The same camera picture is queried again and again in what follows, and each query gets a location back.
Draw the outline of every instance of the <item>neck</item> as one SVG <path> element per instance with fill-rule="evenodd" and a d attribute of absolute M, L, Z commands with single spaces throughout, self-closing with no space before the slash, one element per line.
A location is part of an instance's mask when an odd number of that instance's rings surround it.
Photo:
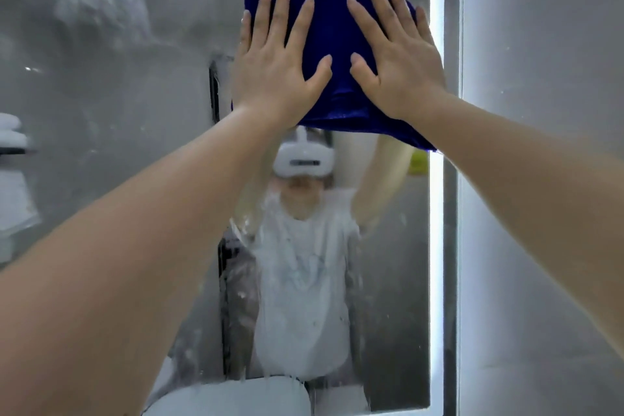
<path fill-rule="evenodd" d="M 309 219 L 310 216 L 312 216 L 312 214 L 314 213 L 316 206 L 318 205 L 317 199 L 310 199 L 308 201 L 294 201 L 285 197 L 284 195 L 280 195 L 279 199 L 285 211 L 292 218 L 297 219 L 298 221 L 305 221 Z"/>

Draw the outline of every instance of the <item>person's left hand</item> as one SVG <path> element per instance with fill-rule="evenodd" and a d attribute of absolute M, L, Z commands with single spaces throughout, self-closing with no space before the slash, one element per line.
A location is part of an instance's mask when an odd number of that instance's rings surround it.
<path fill-rule="evenodd" d="M 308 81 L 303 79 L 303 47 L 314 14 L 314 0 L 306 0 L 285 45 L 290 0 L 276 0 L 269 27 L 271 0 L 260 0 L 253 36 L 251 15 L 245 10 L 240 44 L 233 69 L 234 109 L 250 109 L 259 119 L 280 129 L 297 125 L 312 108 L 332 77 L 332 57 L 318 64 Z"/>

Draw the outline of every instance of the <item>blue cloth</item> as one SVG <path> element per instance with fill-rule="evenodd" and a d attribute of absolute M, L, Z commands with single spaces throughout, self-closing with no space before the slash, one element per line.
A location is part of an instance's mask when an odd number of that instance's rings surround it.
<path fill-rule="evenodd" d="M 258 1 L 245 0 L 245 8 L 251 12 L 252 19 Z M 289 32 L 304 1 L 290 0 Z M 370 0 L 357 1 L 378 20 Z M 408 5 L 415 16 L 414 7 L 409 2 Z M 315 14 L 303 51 L 303 76 L 305 79 L 312 77 L 316 72 L 316 65 L 327 54 L 333 57 L 333 76 L 300 125 L 325 130 L 382 133 L 422 150 L 435 150 L 408 123 L 386 116 L 364 95 L 349 73 L 351 54 L 354 51 L 364 57 L 373 72 L 377 72 L 372 49 L 349 13 L 346 0 L 315 0 Z"/>

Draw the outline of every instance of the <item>finger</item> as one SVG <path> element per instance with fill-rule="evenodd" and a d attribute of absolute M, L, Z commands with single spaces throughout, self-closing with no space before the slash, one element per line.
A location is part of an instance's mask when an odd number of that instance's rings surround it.
<path fill-rule="evenodd" d="M 271 11 L 271 0 L 259 0 L 256 10 L 256 19 L 253 21 L 252 44 L 250 49 L 260 49 L 266 43 L 269 31 L 269 14 Z"/>
<path fill-rule="evenodd" d="M 252 14 L 249 10 L 243 12 L 243 19 L 240 21 L 240 40 L 238 41 L 237 57 L 243 56 L 249 51 L 252 41 Z"/>
<path fill-rule="evenodd" d="M 425 9 L 420 6 L 416 7 L 416 27 L 418 28 L 418 33 L 421 34 L 423 40 L 425 40 L 430 45 L 436 45 L 436 42 L 433 41 L 433 35 L 431 34 L 431 30 L 429 29 L 429 22 L 427 21 L 427 14 L 425 13 Z"/>
<path fill-rule="evenodd" d="M 368 44 L 373 50 L 379 49 L 387 41 L 386 35 L 381 31 L 379 24 L 357 0 L 347 0 L 347 7 Z"/>
<path fill-rule="evenodd" d="M 314 15 L 314 0 L 305 0 L 299 15 L 294 21 L 294 25 L 288 37 L 288 49 L 291 49 L 297 54 L 299 58 L 303 57 L 303 47 L 306 45 L 306 39 L 308 38 L 308 30 L 310 23 L 312 23 L 312 17 Z"/>
<path fill-rule="evenodd" d="M 362 88 L 366 97 L 371 100 L 374 99 L 379 87 L 379 76 L 372 72 L 366 60 L 357 53 L 353 53 L 351 55 L 351 69 L 349 72 Z"/>
<path fill-rule="evenodd" d="M 390 1 L 371 1 L 372 5 L 375 7 L 377 16 L 379 17 L 381 26 L 384 27 L 384 30 L 386 30 L 386 33 L 388 34 L 388 39 L 390 39 L 390 41 L 397 40 L 404 33 L 404 30 L 401 26 L 401 22 L 399 22 L 399 18 L 396 16 L 396 12 L 394 11 L 392 5 L 390 5 Z"/>
<path fill-rule="evenodd" d="M 276 43 L 277 45 L 284 46 L 286 27 L 288 26 L 289 6 L 290 0 L 275 0 L 275 9 L 273 9 L 268 43 Z"/>
<path fill-rule="evenodd" d="M 312 76 L 306 84 L 311 90 L 311 94 L 314 96 L 315 101 L 321 96 L 323 89 L 327 87 L 328 82 L 332 77 L 332 57 L 327 55 L 316 66 L 316 73 Z"/>
<path fill-rule="evenodd" d="M 408 3 L 405 0 L 390 1 L 392 1 L 394 11 L 396 12 L 397 17 L 399 17 L 399 22 L 401 22 L 401 26 L 403 27 L 403 30 L 405 30 L 405 33 L 410 35 L 412 38 L 419 38 L 420 34 L 418 33 L 416 22 L 412 17 Z"/>

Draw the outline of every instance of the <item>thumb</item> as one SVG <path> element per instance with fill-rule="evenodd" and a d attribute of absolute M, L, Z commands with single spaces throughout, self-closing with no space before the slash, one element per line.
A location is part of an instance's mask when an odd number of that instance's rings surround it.
<path fill-rule="evenodd" d="M 375 90 L 379 86 L 379 77 L 375 76 L 375 73 L 373 73 L 368 64 L 366 64 L 366 60 L 357 53 L 351 55 L 350 73 L 353 79 L 355 79 L 362 88 L 366 97 L 372 100 Z"/>
<path fill-rule="evenodd" d="M 321 96 L 323 89 L 327 86 L 327 83 L 332 77 L 332 57 L 327 55 L 316 66 L 316 73 L 307 81 L 307 85 L 312 90 L 312 94 L 315 96 L 315 101 Z"/>

